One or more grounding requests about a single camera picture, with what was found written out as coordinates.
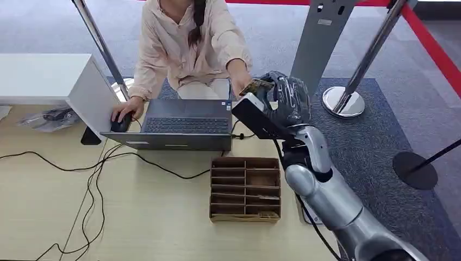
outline black robotic glove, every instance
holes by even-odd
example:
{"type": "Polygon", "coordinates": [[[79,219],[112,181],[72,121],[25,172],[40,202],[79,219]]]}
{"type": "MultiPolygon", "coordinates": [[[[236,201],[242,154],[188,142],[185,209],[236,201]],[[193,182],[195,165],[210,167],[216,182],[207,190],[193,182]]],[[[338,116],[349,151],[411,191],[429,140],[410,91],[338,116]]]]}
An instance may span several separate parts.
{"type": "Polygon", "coordinates": [[[271,110],[268,107],[268,111],[265,112],[272,122],[285,128],[309,123],[310,102],[304,82],[277,71],[270,71],[260,79],[274,83],[273,99],[278,102],[278,108],[271,110]]]}

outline black mouse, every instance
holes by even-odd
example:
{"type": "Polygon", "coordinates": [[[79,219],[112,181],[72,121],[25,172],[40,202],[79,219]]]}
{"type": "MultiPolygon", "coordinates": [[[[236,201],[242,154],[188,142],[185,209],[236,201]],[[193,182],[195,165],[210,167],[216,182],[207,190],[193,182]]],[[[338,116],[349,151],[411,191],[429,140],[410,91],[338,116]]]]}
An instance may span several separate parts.
{"type": "Polygon", "coordinates": [[[127,132],[131,124],[131,119],[133,118],[133,112],[130,111],[129,113],[125,114],[125,117],[123,117],[123,120],[121,122],[118,122],[119,116],[120,113],[117,114],[117,118],[115,118],[115,121],[110,121],[110,130],[112,132],[127,132]]]}

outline laptop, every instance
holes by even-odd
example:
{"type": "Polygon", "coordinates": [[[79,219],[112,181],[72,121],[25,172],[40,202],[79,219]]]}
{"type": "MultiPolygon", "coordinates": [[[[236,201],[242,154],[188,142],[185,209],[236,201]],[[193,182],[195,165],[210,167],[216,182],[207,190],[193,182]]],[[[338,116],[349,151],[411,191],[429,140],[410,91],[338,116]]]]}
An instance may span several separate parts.
{"type": "Polygon", "coordinates": [[[140,133],[101,135],[137,150],[230,151],[229,100],[151,100],[140,133]]]}

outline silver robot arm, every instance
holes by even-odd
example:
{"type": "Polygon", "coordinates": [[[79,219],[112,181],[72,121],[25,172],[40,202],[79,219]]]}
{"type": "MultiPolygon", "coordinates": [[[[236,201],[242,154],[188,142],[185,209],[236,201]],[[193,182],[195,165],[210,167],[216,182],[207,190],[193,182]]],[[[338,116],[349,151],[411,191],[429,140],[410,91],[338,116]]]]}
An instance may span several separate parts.
{"type": "Polygon", "coordinates": [[[428,260],[376,220],[334,167],[323,134],[308,124],[304,83],[275,71],[261,79],[273,83],[278,108],[267,100],[267,87],[247,88],[232,114],[258,138],[284,140],[281,162],[287,183],[334,233],[349,260],[428,260]]]}
{"type": "Polygon", "coordinates": [[[305,160],[310,159],[310,163],[289,165],[285,169],[286,182],[334,233],[349,260],[428,260],[363,206],[332,164],[325,138],[318,129],[304,126],[295,138],[307,148],[309,157],[305,160]]]}

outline cardboard organizer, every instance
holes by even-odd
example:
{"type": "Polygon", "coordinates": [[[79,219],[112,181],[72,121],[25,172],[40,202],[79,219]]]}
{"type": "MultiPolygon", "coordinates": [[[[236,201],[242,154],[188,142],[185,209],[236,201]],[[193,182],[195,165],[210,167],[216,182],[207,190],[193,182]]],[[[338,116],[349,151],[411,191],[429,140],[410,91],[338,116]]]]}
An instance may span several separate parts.
{"type": "Polygon", "coordinates": [[[212,221],[277,222],[280,218],[278,159],[221,157],[213,160],[212,221]]]}

